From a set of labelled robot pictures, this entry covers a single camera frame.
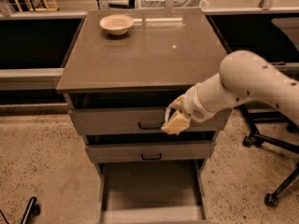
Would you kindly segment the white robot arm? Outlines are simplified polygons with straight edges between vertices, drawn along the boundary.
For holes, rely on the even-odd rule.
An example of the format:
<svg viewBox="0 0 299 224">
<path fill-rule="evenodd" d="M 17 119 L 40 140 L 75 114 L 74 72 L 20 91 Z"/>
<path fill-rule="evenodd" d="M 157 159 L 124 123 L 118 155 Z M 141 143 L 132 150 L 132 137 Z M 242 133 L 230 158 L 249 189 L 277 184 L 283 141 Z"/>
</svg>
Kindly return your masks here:
<svg viewBox="0 0 299 224">
<path fill-rule="evenodd" d="M 219 72 L 189 88 L 166 109 L 162 130 L 178 134 L 191 123 L 212 119 L 218 112 L 259 101 L 299 125 L 299 83 L 261 56 L 247 50 L 227 55 Z"/>
</svg>

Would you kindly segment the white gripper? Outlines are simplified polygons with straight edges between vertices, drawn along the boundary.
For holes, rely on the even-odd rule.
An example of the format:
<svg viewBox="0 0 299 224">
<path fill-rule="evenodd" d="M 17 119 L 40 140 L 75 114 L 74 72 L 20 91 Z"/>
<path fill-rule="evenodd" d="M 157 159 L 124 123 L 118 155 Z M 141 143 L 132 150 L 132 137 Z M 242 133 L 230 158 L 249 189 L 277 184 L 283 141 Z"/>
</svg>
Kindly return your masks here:
<svg viewBox="0 0 299 224">
<path fill-rule="evenodd" d="M 171 119 L 164 122 L 161 127 L 165 133 L 179 134 L 190 127 L 191 119 L 201 123 L 214 116 L 214 113 L 208 111 L 202 104 L 198 92 L 200 88 L 200 83 L 192 86 L 168 106 L 174 111 Z"/>
</svg>

